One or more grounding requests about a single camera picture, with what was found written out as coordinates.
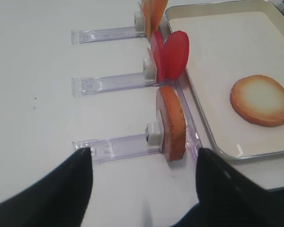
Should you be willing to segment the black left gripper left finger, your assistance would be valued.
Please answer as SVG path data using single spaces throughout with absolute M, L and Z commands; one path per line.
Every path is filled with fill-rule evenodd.
M 90 148 L 80 148 L 34 185 L 0 203 L 0 227 L 79 227 L 93 185 Z

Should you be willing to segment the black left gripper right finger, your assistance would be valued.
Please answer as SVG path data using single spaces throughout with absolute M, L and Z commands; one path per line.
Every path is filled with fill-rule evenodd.
M 199 202 L 177 227 L 284 227 L 284 199 L 245 177 L 209 148 L 196 164 Z

